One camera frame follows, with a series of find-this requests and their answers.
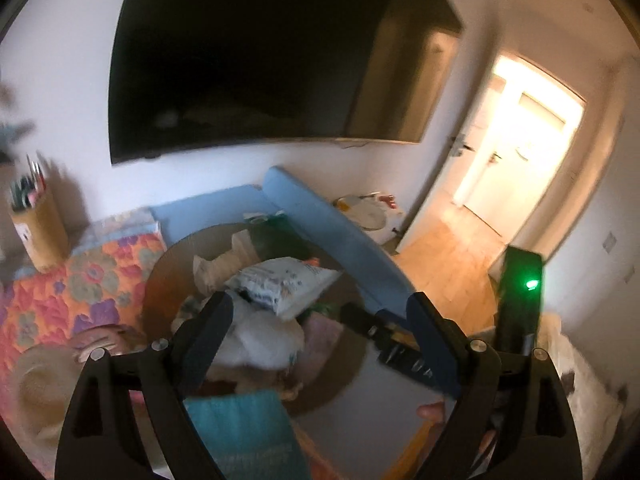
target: teal object on wall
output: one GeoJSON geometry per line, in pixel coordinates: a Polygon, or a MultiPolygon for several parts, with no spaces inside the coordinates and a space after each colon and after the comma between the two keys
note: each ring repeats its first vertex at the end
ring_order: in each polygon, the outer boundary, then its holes
{"type": "Polygon", "coordinates": [[[273,390],[184,401],[228,480],[311,480],[289,416],[273,390]]]}

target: wooden floor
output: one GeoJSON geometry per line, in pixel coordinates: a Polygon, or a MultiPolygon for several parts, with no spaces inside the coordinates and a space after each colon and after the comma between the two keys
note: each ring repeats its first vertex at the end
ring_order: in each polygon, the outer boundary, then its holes
{"type": "Polygon", "coordinates": [[[442,316],[469,335],[493,324],[496,302],[487,270],[503,248],[498,233],[469,209],[449,204],[394,259],[442,316]]]}

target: pen holder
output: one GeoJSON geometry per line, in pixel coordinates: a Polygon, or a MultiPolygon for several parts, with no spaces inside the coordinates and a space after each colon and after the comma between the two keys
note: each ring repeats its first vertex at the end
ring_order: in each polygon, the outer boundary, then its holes
{"type": "Polygon", "coordinates": [[[35,207],[11,212],[15,230],[39,272],[49,272],[69,256],[69,240],[56,203],[46,190],[35,207]]]}

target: teal book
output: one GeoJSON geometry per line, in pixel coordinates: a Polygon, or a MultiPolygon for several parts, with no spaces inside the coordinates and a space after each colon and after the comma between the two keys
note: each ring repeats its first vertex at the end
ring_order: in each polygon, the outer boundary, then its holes
{"type": "Polygon", "coordinates": [[[273,390],[191,398],[184,407],[228,480],[311,480],[289,415],[273,390]]]}

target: doorway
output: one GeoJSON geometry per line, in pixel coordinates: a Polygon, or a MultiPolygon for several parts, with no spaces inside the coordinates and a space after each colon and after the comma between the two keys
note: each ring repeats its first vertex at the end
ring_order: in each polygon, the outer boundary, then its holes
{"type": "Polygon", "coordinates": [[[488,271],[537,207],[585,103],[526,60],[502,54],[463,142],[396,262],[466,333],[492,323],[488,271]]]}

